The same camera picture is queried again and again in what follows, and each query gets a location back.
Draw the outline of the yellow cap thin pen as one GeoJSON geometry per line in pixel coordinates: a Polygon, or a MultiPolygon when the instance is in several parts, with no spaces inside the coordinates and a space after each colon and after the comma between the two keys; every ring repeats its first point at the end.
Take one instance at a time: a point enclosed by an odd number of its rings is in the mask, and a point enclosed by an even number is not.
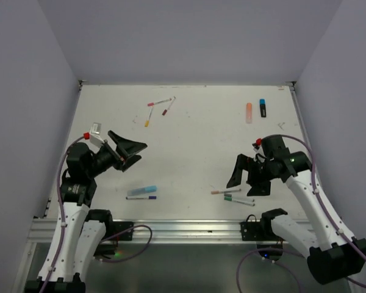
{"type": "Polygon", "coordinates": [[[150,122],[150,119],[151,119],[151,116],[152,116],[152,113],[153,113],[153,109],[154,109],[154,106],[151,106],[149,108],[149,114],[147,116],[147,119],[146,119],[145,125],[144,125],[146,128],[149,126],[149,122],[150,122]]]}

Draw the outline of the light blue highlighter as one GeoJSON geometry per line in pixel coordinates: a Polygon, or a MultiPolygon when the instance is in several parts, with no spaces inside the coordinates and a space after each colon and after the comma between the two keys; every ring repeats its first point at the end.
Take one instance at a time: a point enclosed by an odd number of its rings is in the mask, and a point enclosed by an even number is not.
{"type": "Polygon", "coordinates": [[[128,197],[149,194],[157,191],[157,186],[146,186],[137,189],[132,189],[127,192],[128,197]]]}

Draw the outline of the orange highlighter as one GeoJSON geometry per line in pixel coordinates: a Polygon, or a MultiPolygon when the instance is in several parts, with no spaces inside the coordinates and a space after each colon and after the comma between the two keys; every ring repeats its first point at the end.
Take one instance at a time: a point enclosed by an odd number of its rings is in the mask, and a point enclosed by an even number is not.
{"type": "Polygon", "coordinates": [[[245,121],[247,124],[250,124],[250,123],[252,123],[252,120],[253,120],[253,106],[251,103],[247,103],[245,121]]]}

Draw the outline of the black blue cap highlighter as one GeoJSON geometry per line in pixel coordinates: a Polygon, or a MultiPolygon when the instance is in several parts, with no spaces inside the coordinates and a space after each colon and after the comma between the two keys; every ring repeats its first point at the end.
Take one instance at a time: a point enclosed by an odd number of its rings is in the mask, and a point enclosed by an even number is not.
{"type": "Polygon", "coordinates": [[[267,117],[267,108],[266,108],[266,102],[264,99],[259,100],[259,107],[260,107],[260,116],[262,118],[267,117]]]}

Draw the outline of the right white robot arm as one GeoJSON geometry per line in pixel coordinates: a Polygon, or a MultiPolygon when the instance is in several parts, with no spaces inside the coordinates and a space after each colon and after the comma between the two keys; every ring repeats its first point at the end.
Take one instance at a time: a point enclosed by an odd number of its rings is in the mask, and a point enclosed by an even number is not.
{"type": "Polygon", "coordinates": [[[254,157],[239,154],[227,183],[228,188],[242,183],[247,172],[249,196],[269,196],[271,182],[280,179],[301,205],[313,231],[297,224],[288,213],[272,209],[259,221],[240,224],[242,239],[247,234],[265,240],[288,242],[307,261],[313,278],[320,284],[349,279],[366,264],[366,239],[358,239],[344,224],[319,184],[310,151],[291,152],[285,135],[275,134],[253,143],[254,157]]]}

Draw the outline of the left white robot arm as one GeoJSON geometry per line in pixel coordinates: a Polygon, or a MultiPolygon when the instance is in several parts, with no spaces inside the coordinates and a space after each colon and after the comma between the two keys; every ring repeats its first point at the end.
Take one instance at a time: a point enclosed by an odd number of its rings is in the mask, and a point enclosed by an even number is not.
{"type": "Polygon", "coordinates": [[[113,131],[108,136],[112,148],[89,131],[66,149],[57,175],[59,211],[50,248],[36,280],[26,282],[25,292],[85,292],[87,270],[99,245],[131,236],[132,222],[114,223],[105,209],[92,209],[96,192],[95,178],[110,168],[125,172],[141,157],[145,143],[125,139],[113,131]]]}

